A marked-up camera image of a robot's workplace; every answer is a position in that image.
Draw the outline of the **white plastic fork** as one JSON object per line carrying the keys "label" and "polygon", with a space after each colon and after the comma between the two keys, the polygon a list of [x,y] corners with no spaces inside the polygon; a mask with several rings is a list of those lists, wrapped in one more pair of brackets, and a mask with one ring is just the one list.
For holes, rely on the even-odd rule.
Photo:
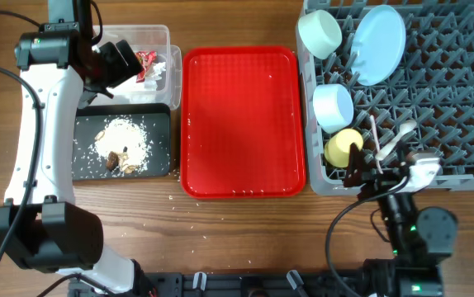
{"label": "white plastic fork", "polygon": [[370,119],[370,123],[371,123],[371,131],[372,131],[372,137],[373,137],[373,142],[375,144],[375,163],[376,163],[376,166],[377,166],[377,171],[380,173],[380,174],[383,174],[383,170],[382,170],[382,166],[381,166],[381,161],[377,160],[377,153],[380,152],[380,142],[379,142],[379,138],[378,138],[378,134],[377,134],[377,125],[376,125],[376,120],[375,120],[375,117],[374,115],[370,115],[369,117]]}

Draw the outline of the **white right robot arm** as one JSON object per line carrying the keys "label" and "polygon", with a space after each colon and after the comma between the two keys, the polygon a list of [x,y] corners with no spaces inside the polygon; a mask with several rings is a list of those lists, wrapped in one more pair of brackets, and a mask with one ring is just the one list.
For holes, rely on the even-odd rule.
{"label": "white right robot arm", "polygon": [[440,170],[439,157],[430,151],[409,151],[400,143],[399,166],[394,172],[373,172],[363,153],[349,146],[345,186],[360,186],[360,202],[376,196],[378,209],[392,247],[392,259],[367,259],[357,283],[359,296],[442,296],[440,263],[453,254],[457,217],[444,208],[415,205]]}

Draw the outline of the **mint green bowl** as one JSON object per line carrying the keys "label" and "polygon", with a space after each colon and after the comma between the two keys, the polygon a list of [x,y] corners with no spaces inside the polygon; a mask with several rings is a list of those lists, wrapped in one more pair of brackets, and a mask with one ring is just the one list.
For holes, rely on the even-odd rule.
{"label": "mint green bowl", "polygon": [[318,59],[327,59],[342,43],[342,31],[327,11],[318,10],[301,16],[297,22],[301,41]]}

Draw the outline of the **white napkin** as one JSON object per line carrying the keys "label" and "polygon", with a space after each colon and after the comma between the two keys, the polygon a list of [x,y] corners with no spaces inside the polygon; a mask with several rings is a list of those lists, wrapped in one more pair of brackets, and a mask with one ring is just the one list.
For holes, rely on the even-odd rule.
{"label": "white napkin", "polygon": [[127,81],[112,88],[114,94],[120,92],[153,92],[158,91],[164,87],[164,77],[166,74],[166,63],[153,63],[150,66],[149,73],[143,82],[136,82],[136,76],[129,78]]}

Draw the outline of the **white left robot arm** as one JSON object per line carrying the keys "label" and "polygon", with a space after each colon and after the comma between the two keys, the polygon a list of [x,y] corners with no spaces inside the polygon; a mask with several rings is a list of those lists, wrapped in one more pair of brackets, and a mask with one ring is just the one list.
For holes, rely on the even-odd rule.
{"label": "white left robot arm", "polygon": [[25,33],[15,55],[22,116],[0,206],[0,256],[110,296],[148,295],[153,286],[140,264],[109,248],[101,220],[76,206],[71,172],[80,103],[139,73],[138,59],[126,41],[97,45],[91,27],[76,22]]}

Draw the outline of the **red snack wrapper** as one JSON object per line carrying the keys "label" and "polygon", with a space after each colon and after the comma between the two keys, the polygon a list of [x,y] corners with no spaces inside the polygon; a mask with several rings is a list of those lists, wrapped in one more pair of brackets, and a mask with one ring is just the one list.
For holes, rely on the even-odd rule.
{"label": "red snack wrapper", "polygon": [[142,66],[142,70],[136,76],[136,82],[142,83],[149,73],[150,66],[157,59],[156,51],[138,51],[135,53],[136,58]]}

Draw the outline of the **rice and food scraps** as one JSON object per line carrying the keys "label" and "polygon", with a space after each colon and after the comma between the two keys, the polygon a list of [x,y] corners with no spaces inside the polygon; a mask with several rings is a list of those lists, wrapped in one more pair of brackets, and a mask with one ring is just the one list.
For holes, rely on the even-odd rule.
{"label": "rice and food scraps", "polygon": [[147,131],[125,117],[114,118],[94,137],[93,150],[112,166],[112,171],[131,174],[147,168],[151,145],[147,145]]}

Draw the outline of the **light blue bowl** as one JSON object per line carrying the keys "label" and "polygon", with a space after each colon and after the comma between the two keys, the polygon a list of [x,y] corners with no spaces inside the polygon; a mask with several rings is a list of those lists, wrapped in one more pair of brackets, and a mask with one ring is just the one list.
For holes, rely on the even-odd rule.
{"label": "light blue bowl", "polygon": [[353,121],[353,99],[347,88],[340,84],[317,86],[312,106],[317,123],[328,134],[340,131]]}

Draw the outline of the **yellow plastic cup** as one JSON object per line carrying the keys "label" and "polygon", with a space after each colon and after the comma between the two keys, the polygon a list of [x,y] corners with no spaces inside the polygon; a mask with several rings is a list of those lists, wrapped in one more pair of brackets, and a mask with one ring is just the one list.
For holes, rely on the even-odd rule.
{"label": "yellow plastic cup", "polygon": [[362,135],[354,129],[340,130],[326,143],[324,147],[325,160],[334,167],[346,168],[352,144],[361,150],[363,147]]}

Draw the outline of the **white plastic spoon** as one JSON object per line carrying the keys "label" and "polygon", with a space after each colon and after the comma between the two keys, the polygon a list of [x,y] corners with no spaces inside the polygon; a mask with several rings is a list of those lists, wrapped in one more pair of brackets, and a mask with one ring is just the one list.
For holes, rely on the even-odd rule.
{"label": "white plastic spoon", "polygon": [[377,161],[383,161],[398,145],[402,137],[412,132],[416,126],[417,123],[415,120],[407,120],[406,122],[402,123],[399,126],[399,131],[396,136],[380,149],[380,151],[376,154],[375,159]]}

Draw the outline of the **light blue plate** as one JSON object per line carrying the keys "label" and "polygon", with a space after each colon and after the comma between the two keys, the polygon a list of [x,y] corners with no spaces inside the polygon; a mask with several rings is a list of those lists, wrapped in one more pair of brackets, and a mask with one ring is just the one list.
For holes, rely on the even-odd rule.
{"label": "light blue plate", "polygon": [[356,54],[351,67],[358,83],[369,87],[383,82],[396,70],[405,51],[405,23],[389,5],[372,8],[360,21],[350,54]]}

